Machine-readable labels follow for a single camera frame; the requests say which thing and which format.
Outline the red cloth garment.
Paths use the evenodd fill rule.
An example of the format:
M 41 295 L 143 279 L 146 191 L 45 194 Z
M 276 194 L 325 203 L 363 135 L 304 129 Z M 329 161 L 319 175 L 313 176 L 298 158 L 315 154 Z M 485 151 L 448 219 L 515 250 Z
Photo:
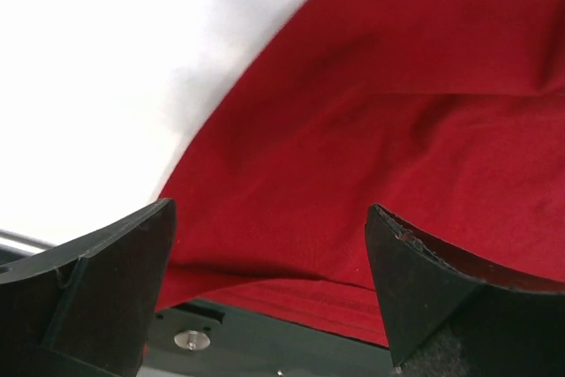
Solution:
M 185 151 L 158 307 L 386 342 L 367 210 L 564 277 L 564 0 L 308 0 Z

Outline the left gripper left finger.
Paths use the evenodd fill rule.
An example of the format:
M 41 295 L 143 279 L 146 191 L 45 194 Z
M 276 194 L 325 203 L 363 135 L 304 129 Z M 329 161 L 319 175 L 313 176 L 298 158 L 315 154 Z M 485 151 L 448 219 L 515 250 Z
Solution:
M 1 267 L 3 376 L 134 376 L 176 233 L 172 199 Z

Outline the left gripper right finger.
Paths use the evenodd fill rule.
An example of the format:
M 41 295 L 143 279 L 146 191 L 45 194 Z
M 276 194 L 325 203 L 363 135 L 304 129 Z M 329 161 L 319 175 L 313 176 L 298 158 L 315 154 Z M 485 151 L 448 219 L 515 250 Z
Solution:
M 402 376 L 562 376 L 564 284 L 480 258 L 387 209 L 365 243 Z

